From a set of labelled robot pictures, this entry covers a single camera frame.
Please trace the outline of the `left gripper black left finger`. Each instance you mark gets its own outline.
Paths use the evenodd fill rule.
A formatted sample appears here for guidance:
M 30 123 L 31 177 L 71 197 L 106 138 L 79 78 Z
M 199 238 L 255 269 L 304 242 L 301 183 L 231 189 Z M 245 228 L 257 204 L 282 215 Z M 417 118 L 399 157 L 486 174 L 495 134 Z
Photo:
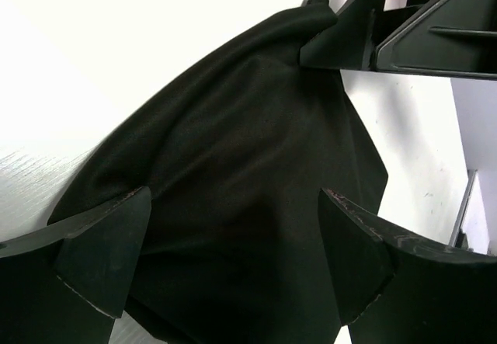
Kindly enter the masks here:
M 107 343 L 151 213 L 147 187 L 1 243 L 3 343 Z

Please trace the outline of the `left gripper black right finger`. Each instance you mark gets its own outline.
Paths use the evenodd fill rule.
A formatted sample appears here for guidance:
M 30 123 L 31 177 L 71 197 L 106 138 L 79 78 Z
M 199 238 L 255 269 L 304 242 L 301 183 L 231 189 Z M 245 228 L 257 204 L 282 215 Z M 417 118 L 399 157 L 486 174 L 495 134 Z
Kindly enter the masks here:
M 324 189 L 318 220 L 354 343 L 494 343 L 496 259 L 425 238 Z

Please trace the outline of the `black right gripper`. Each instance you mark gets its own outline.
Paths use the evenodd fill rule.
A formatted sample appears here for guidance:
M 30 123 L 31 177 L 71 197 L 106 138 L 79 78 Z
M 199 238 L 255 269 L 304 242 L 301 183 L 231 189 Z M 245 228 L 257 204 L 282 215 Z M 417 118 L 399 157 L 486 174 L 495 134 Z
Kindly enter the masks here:
M 406 7 L 388 11 L 384 3 L 347 0 L 334 25 L 301 48 L 301 65 L 446 77 L 496 75 L 496 0 L 407 0 Z

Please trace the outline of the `black t shirt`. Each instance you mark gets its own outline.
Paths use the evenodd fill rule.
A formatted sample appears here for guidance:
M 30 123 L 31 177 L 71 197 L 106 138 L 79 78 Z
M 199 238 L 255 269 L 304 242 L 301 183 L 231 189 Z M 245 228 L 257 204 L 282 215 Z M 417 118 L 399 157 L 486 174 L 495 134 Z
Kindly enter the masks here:
M 155 338 L 337 336 L 318 194 L 377 212 L 388 174 L 340 73 L 300 65 L 335 21 L 308 0 L 219 47 L 109 135 L 55 206 L 51 223 L 150 189 L 127 312 Z

